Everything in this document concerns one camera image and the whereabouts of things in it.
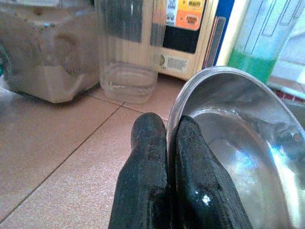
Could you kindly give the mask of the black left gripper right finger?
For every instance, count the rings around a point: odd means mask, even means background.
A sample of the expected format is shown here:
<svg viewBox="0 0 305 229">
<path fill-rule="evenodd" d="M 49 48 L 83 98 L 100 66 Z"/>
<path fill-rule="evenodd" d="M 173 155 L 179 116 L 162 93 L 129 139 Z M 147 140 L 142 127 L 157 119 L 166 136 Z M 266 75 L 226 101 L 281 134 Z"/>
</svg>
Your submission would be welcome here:
<svg viewBox="0 0 305 229">
<path fill-rule="evenodd" d="M 253 229 L 236 187 L 198 123 L 182 116 L 169 146 L 172 229 Z"/>
</svg>

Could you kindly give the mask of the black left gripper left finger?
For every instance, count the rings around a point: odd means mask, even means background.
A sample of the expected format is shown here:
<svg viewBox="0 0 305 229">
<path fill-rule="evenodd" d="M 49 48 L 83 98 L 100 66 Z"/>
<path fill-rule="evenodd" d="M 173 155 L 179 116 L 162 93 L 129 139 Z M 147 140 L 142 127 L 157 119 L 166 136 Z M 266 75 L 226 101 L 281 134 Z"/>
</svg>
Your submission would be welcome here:
<svg viewBox="0 0 305 229">
<path fill-rule="evenodd" d="M 134 122 L 131 153 L 121 169 L 108 229 L 169 229 L 167 143 L 163 120 L 144 113 Z"/>
</svg>

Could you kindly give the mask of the steel bowl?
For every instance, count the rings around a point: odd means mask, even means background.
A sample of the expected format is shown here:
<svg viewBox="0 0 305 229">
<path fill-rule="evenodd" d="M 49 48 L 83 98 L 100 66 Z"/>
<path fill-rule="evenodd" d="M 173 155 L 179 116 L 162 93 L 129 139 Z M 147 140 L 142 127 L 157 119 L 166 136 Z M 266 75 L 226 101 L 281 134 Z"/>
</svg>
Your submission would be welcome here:
<svg viewBox="0 0 305 229">
<path fill-rule="evenodd" d="M 206 68 L 187 81 L 167 125 L 172 190 L 183 115 L 198 123 L 255 229 L 305 229 L 305 130 L 275 93 L 231 67 Z"/>
</svg>

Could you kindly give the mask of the clear jar orange lid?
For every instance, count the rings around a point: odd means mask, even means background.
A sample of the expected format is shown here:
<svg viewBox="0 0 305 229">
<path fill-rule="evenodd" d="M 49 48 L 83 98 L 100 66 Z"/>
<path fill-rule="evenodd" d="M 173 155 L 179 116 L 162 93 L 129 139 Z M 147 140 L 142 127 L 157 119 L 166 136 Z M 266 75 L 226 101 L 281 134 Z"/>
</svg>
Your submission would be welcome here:
<svg viewBox="0 0 305 229">
<path fill-rule="evenodd" d="M 166 0 L 94 0 L 100 85 L 105 96 L 134 104 L 156 88 L 166 28 Z"/>
</svg>

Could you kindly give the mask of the green liquid bottle blue cap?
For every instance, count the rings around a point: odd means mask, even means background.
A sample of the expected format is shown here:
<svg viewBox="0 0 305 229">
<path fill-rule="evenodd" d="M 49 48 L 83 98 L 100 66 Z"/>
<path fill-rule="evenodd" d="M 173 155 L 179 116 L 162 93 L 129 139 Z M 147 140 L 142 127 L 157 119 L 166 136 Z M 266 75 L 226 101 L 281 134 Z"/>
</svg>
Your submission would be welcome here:
<svg viewBox="0 0 305 229">
<path fill-rule="evenodd" d="M 228 66 L 266 83 L 305 0 L 250 0 Z"/>
</svg>

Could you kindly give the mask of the beige water ionizer appliance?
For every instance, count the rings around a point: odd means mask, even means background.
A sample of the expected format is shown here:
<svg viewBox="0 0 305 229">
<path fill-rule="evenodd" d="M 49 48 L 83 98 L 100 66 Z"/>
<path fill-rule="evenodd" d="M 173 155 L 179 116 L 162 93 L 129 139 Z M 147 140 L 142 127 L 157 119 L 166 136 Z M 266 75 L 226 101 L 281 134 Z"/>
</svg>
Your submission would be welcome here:
<svg viewBox="0 0 305 229">
<path fill-rule="evenodd" d="M 158 72 L 188 80 L 226 66 L 251 0 L 167 0 Z"/>
</svg>

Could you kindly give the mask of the clear container brown contents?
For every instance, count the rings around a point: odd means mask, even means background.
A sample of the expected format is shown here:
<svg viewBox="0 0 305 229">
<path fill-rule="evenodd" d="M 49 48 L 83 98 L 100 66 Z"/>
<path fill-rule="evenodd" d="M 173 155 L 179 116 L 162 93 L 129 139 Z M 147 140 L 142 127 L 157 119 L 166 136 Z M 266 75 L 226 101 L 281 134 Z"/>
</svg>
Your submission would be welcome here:
<svg viewBox="0 0 305 229">
<path fill-rule="evenodd" d="M 0 0 L 0 85 L 49 101 L 99 82 L 93 0 Z"/>
</svg>

